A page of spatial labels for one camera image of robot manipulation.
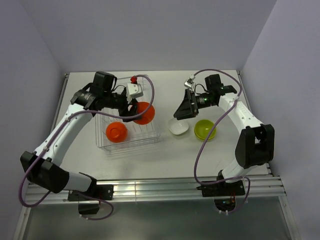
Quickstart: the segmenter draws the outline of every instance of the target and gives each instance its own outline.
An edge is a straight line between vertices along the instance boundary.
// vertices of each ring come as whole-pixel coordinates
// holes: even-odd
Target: orange bowl
[[[112,122],[105,130],[106,137],[113,143],[121,143],[126,140],[128,136],[128,129],[120,121]]]
[[[142,113],[148,106],[149,106],[148,102],[145,102],[145,101],[138,102],[137,114]],[[142,118],[138,120],[134,120],[134,122],[139,125],[146,125],[154,119],[155,114],[156,114],[155,108],[154,106],[151,105],[148,111],[146,111],[146,113],[142,115]]]

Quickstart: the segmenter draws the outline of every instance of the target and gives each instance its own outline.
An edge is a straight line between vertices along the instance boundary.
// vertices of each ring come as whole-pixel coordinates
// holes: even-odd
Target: yellow-green bowl
[[[194,134],[199,140],[204,141],[213,126],[214,126],[214,123],[210,120],[207,120],[207,119],[200,120],[194,126]],[[213,130],[208,140],[213,139],[216,133],[217,133],[217,128]]]

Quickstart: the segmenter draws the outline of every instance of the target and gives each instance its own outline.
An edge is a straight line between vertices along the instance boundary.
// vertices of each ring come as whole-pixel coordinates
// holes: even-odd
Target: black clamp
[[[112,184],[95,184],[94,192],[88,194],[83,192],[85,196],[89,196],[99,200],[112,200],[114,194],[114,186]],[[82,202],[88,201],[87,198],[79,195],[77,191],[69,191],[68,194],[69,202]],[[78,212],[80,215],[94,215],[100,209],[100,203],[79,203]]]
[[[222,175],[222,170],[218,173],[216,180],[224,179]],[[226,197],[226,196],[243,196],[246,194],[245,187],[242,180],[228,183],[228,182],[219,182],[211,185],[201,185],[196,188],[202,192],[202,197]]]

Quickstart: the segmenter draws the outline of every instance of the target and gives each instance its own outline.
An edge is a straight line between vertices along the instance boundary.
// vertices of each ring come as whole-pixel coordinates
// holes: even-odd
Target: white table
[[[215,122],[223,111],[217,107],[199,110],[196,118],[188,119],[190,129],[181,136],[174,136],[167,128],[167,122],[184,97],[184,81],[196,71],[127,71],[109,72],[118,78],[147,74],[155,88],[154,108],[158,118],[160,142],[137,148],[131,152],[108,153],[96,146],[96,123],[91,120],[79,133],[67,151],[61,167],[67,171],[83,172],[98,180],[137,180],[192,177],[195,159],[202,144],[196,139],[193,126],[201,119]],[[238,79],[235,70],[226,71]],[[204,78],[215,72],[203,72],[197,75],[196,82],[204,84]],[[57,121],[64,116],[74,93],[93,81],[95,72],[72,72],[69,75],[60,103]],[[224,85],[237,85],[232,79],[220,74]],[[246,103],[244,94],[240,99]],[[208,142],[202,152],[198,176],[217,176],[235,158],[235,148],[239,134],[229,117],[218,126],[215,138]],[[265,165],[250,172],[250,175],[267,175]]]

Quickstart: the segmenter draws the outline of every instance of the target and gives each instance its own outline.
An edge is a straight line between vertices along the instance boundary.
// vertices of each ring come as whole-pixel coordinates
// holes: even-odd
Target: small white object
[[[185,80],[184,82],[184,86],[187,88],[187,89],[190,89],[191,91],[195,91],[195,88],[196,88],[196,84],[194,83],[194,79],[196,77],[194,75],[191,75],[187,80]]]
[[[189,129],[189,124],[186,120],[177,120],[176,118],[171,118],[168,121],[168,127],[172,134],[180,135]]]
[[[141,84],[127,83],[126,98],[128,103],[130,103],[132,99],[142,97],[143,95],[144,95],[144,92],[142,91]]]

